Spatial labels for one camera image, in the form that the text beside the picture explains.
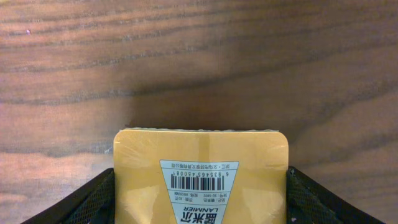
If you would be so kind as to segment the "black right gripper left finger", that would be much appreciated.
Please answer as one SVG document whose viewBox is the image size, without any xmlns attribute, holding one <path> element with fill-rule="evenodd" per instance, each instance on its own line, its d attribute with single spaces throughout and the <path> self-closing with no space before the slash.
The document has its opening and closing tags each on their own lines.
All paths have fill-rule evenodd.
<svg viewBox="0 0 398 224">
<path fill-rule="evenodd" d="M 115 175 L 109 168 L 23 224 L 114 224 Z"/>
</svg>

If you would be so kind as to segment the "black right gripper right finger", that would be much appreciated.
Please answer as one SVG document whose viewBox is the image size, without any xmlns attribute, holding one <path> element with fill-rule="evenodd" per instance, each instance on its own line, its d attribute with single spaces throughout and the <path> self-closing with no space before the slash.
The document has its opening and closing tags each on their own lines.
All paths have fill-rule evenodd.
<svg viewBox="0 0 398 224">
<path fill-rule="evenodd" d="M 384 224 L 352 206 L 318 182 L 290 166 L 287 175 L 287 224 Z"/>
</svg>

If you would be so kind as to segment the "yellow sticky note pad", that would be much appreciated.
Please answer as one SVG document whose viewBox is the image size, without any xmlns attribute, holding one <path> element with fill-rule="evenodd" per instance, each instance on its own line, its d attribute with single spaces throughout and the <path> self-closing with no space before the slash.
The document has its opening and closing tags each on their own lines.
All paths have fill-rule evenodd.
<svg viewBox="0 0 398 224">
<path fill-rule="evenodd" d="M 129 128 L 114 138 L 116 223 L 287 221 L 278 131 Z"/>
</svg>

